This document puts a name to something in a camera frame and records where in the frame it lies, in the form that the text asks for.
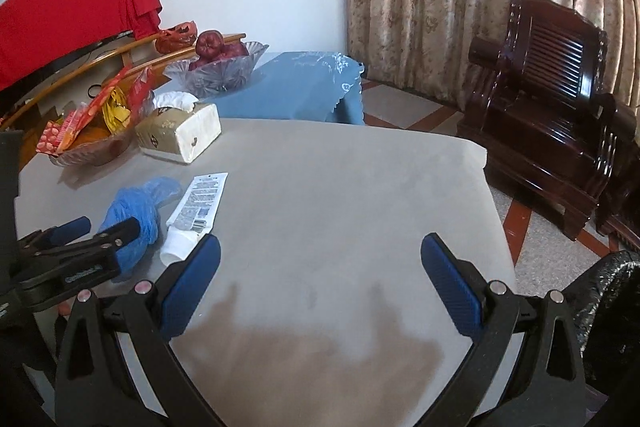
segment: orange plastic bag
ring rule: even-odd
[[[156,39],[156,51],[162,55],[177,52],[193,46],[198,37],[196,23],[183,22],[173,28],[162,30]]]

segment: blue table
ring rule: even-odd
[[[205,98],[220,118],[310,120],[364,125],[361,64],[340,53],[266,54],[250,81],[233,92]],[[156,93],[181,90],[172,80]]]

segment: white tube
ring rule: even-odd
[[[211,232],[227,173],[196,176],[167,220],[160,261],[165,266],[184,261],[202,236]]]

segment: wooden armchair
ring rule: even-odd
[[[619,135],[635,117],[601,93],[607,35],[549,0],[511,0],[504,44],[476,37],[482,66],[458,136],[488,150],[488,162],[564,207],[575,240],[609,181]]]

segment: tissue box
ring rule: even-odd
[[[196,103],[193,112],[160,108],[136,126],[143,153],[185,164],[200,156],[221,131],[213,103]]]

